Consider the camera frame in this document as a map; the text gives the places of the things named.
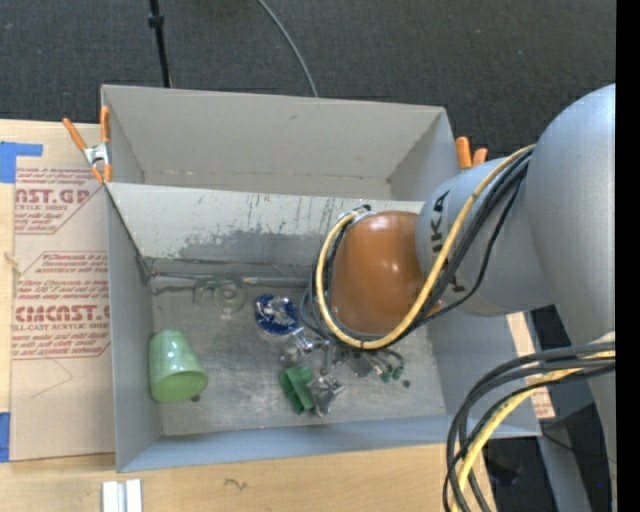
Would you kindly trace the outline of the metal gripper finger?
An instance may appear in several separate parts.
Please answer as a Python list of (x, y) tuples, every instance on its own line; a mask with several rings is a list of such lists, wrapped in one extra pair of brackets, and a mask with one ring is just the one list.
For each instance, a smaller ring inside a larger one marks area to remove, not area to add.
[(344, 385), (332, 375), (321, 375), (311, 382), (311, 397), (317, 416), (329, 413), (333, 402), (344, 391)]
[(280, 351), (281, 361), (300, 361), (314, 349), (314, 341), (309, 338), (303, 327), (294, 329), (284, 342)]

